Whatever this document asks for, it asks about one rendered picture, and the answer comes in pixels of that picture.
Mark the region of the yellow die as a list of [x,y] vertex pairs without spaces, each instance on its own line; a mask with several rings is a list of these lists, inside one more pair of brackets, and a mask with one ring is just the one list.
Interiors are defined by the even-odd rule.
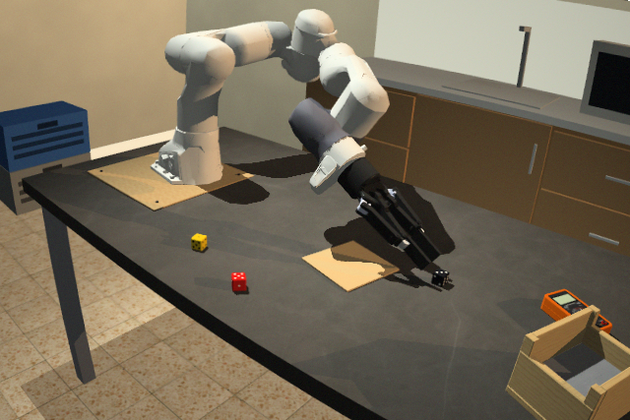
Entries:
[[192,249],[203,251],[207,247],[207,236],[196,234],[191,238]]

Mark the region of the black die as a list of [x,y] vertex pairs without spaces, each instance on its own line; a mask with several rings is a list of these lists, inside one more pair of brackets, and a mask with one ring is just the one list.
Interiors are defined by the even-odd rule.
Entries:
[[445,270],[438,269],[433,273],[431,283],[443,287],[448,282],[449,274]]

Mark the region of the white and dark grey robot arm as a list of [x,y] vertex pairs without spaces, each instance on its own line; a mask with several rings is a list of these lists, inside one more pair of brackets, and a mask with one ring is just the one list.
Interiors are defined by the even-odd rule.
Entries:
[[367,147],[359,144],[390,105],[368,64],[337,42],[336,33],[330,17],[313,9],[298,14],[293,33],[283,22],[259,22],[172,38],[165,59],[186,76],[185,86],[177,99],[173,139],[159,150],[151,169],[171,185],[221,180],[218,107],[223,83],[234,67],[279,57],[296,81],[320,77],[324,90],[339,97],[332,110],[304,99],[288,119],[293,134],[321,164],[309,181],[321,195],[350,164],[365,157]]

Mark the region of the red die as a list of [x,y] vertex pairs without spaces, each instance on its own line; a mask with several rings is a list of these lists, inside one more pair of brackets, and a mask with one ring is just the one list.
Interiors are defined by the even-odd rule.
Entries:
[[246,276],[245,272],[234,272],[231,274],[232,291],[245,291],[246,290]]

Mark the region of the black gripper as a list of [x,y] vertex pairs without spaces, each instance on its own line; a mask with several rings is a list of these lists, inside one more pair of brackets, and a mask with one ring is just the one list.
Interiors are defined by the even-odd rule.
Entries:
[[380,173],[365,157],[350,164],[341,173],[338,182],[353,199],[358,198],[359,206],[355,212],[365,218],[390,245],[403,249],[420,270],[442,254],[421,229],[422,221],[399,189],[388,189],[382,184]]

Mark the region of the orange digital multimeter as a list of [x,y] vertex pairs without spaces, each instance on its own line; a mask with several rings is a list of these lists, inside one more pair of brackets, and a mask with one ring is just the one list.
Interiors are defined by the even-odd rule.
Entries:
[[[541,304],[541,309],[554,321],[559,321],[588,307],[587,304],[566,289],[545,294]],[[598,315],[596,326],[609,334],[612,323],[603,316]]]

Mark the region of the tan flat mat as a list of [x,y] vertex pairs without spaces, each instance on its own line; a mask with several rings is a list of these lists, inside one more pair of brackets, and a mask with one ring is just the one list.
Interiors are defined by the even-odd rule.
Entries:
[[354,241],[301,260],[346,292],[400,270]]

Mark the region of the wooden crate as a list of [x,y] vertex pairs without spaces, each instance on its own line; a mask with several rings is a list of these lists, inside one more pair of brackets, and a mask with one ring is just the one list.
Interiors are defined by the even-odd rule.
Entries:
[[618,420],[630,411],[630,349],[596,326],[599,312],[546,326],[524,348],[512,395],[537,420]]

